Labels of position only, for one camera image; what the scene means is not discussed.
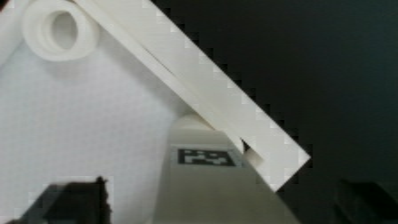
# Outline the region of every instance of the circular hole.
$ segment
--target circular hole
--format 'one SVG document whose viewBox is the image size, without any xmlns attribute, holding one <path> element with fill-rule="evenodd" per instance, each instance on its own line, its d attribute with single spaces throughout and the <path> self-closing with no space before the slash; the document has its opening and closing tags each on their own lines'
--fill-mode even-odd
<svg viewBox="0 0 398 224">
<path fill-rule="evenodd" d="M 53 40 L 60 48 L 69 49 L 76 42 L 76 21 L 67 12 L 60 13 L 51 24 Z"/>
</svg>

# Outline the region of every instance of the qr code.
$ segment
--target qr code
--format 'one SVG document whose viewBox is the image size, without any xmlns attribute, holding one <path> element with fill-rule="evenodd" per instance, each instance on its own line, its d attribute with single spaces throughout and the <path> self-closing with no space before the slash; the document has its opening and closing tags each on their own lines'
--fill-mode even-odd
<svg viewBox="0 0 398 224">
<path fill-rule="evenodd" d="M 196 149 L 177 150 L 177 163 L 189 165 L 234 166 L 234 162 L 225 151 Z"/>
</svg>

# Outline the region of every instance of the black background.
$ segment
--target black background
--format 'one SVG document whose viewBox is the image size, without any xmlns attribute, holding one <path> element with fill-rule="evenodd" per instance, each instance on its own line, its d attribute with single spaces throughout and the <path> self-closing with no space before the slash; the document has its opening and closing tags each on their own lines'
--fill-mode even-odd
<svg viewBox="0 0 398 224">
<path fill-rule="evenodd" d="M 312 155 L 278 195 L 326 223 L 337 180 L 398 180 L 398 1 L 154 3 Z"/>
</svg>

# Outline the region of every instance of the ring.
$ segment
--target ring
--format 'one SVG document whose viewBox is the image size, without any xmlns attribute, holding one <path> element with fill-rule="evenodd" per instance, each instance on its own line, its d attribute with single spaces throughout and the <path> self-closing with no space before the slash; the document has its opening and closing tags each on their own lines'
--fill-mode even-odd
<svg viewBox="0 0 398 224">
<path fill-rule="evenodd" d="M 67 13 L 76 24 L 76 41 L 65 49 L 53 38 L 53 22 Z M 77 5 L 65 0 L 37 0 L 24 11 L 22 37 L 26 45 L 47 61 L 69 61 L 83 58 L 95 49 L 99 26 Z"/>
</svg>

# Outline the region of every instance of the black object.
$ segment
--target black object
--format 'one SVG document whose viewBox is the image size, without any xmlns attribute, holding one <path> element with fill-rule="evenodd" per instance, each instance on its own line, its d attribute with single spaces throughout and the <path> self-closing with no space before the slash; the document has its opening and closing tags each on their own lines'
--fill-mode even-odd
<svg viewBox="0 0 398 224">
<path fill-rule="evenodd" d="M 374 182 L 339 181 L 333 224 L 398 224 L 398 202 Z"/>
<path fill-rule="evenodd" d="M 51 185 L 22 214 L 8 224 L 109 224 L 109 206 L 100 177 L 93 183 Z"/>
<path fill-rule="evenodd" d="M 1 11 L 1 9 L 3 9 L 3 6 L 5 6 L 5 4 L 6 4 L 6 1 L 8 1 L 8 0 L 0 0 L 0 11 Z"/>
</svg>

